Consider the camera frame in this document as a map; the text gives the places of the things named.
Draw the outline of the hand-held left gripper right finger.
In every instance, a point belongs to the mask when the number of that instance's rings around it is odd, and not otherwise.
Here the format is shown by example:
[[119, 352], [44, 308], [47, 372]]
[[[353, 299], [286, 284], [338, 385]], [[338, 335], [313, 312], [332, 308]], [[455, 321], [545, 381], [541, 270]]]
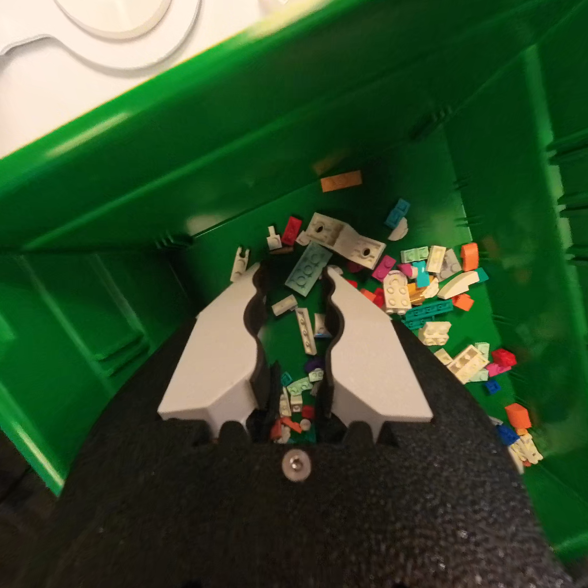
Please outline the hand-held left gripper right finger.
[[433, 412], [393, 321], [334, 268], [323, 271], [325, 352], [323, 420], [369, 426], [377, 440], [386, 423], [430, 423]]

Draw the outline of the white stand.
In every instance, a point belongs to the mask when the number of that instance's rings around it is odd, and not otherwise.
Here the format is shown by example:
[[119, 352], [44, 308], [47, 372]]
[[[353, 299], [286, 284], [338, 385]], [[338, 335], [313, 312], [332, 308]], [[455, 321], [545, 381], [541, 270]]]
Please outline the white stand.
[[183, 44], [150, 68], [83, 63], [56, 40], [36, 40], [1, 59], [1, 157], [266, 18], [289, 1], [201, 1]]

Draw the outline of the pile of lego bricks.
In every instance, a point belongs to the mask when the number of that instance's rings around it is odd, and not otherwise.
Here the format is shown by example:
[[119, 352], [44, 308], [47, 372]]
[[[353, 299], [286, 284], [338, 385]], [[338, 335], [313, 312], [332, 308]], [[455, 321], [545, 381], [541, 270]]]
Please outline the pile of lego bricks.
[[[427, 247], [409, 264], [408, 274], [393, 268], [395, 261], [384, 254], [385, 244], [360, 235], [350, 224], [316, 212], [306, 231], [306, 245], [298, 264], [286, 280], [286, 287], [305, 297], [312, 290], [323, 271], [328, 267], [345, 278], [354, 288], [385, 312], [393, 326], [402, 347], [422, 387], [422, 391], [433, 412], [430, 423], [386, 423], [377, 440], [371, 437], [369, 426], [356, 422], [346, 428], [332, 419], [323, 420], [323, 377], [325, 374], [325, 352], [318, 354], [312, 322], [307, 308], [298, 304], [295, 296], [283, 299], [274, 305], [275, 316], [293, 312], [300, 328], [305, 353], [311, 358], [311, 365], [302, 380], [285, 381], [281, 373], [273, 375], [277, 365], [270, 372], [270, 399], [266, 410], [254, 410], [247, 418], [247, 427], [255, 440], [270, 440], [283, 443], [291, 454], [297, 457], [298, 449], [335, 447], [349, 441], [358, 433], [360, 442], [372, 447], [379, 444], [394, 444], [395, 434], [407, 429], [424, 440], [427, 447], [432, 441], [427, 438], [441, 436], [449, 439], [458, 437], [461, 444], [463, 434], [457, 428], [442, 431], [442, 425], [468, 424], [473, 417], [480, 419], [478, 409], [467, 400], [467, 384], [479, 373], [489, 376], [490, 368], [509, 370], [514, 356], [503, 349], [492, 353], [489, 362], [489, 346], [476, 343], [467, 346], [455, 357], [445, 352], [442, 346], [448, 338], [450, 322], [426, 319], [427, 311], [433, 314], [452, 310], [452, 296], [462, 294], [470, 284], [481, 280], [480, 270], [462, 273], [461, 290], [454, 293], [442, 290], [433, 305], [412, 307], [413, 295], [430, 295], [433, 283], [437, 283], [437, 271], [442, 266], [445, 249], [434, 247], [429, 254]], [[325, 313], [317, 315], [315, 327], [319, 337], [332, 335], [325, 325]]]

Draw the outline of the green plastic bin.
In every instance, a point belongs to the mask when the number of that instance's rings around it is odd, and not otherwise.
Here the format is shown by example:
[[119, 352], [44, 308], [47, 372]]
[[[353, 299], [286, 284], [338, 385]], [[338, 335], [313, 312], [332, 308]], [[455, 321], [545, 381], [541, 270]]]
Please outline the green plastic bin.
[[587, 554], [587, 1], [332, 1], [269, 17], [1, 160], [1, 427], [59, 495], [124, 381], [220, 293], [238, 246], [318, 212], [477, 243], [446, 349], [517, 365], [526, 483]]

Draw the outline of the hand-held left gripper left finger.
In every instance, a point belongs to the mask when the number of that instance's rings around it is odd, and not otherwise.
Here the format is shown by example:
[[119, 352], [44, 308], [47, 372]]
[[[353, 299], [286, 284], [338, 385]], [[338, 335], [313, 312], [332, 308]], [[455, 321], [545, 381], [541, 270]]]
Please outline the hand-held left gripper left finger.
[[259, 333], [267, 321], [268, 270], [254, 264], [197, 316], [159, 404], [163, 420], [202, 420], [214, 435], [266, 410], [270, 368]]

